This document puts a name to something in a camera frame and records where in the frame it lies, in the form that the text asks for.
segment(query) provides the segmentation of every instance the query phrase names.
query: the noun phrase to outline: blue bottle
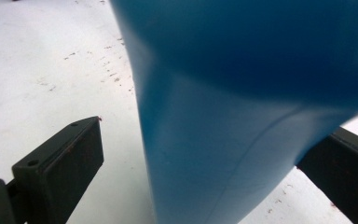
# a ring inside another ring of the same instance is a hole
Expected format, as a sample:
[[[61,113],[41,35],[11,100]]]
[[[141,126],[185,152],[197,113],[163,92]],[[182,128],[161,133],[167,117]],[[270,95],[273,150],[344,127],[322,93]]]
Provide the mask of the blue bottle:
[[[112,0],[158,224],[235,224],[358,114],[358,0]]]

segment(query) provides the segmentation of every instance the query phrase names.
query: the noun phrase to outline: white surface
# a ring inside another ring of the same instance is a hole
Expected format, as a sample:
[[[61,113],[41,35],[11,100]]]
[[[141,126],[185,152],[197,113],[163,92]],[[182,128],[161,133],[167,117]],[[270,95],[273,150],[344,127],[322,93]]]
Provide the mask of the white surface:
[[[154,223],[131,69],[107,0],[0,0],[0,178],[100,116],[105,162],[69,223]],[[358,120],[346,126],[358,133]],[[241,224],[350,223],[294,169]]]

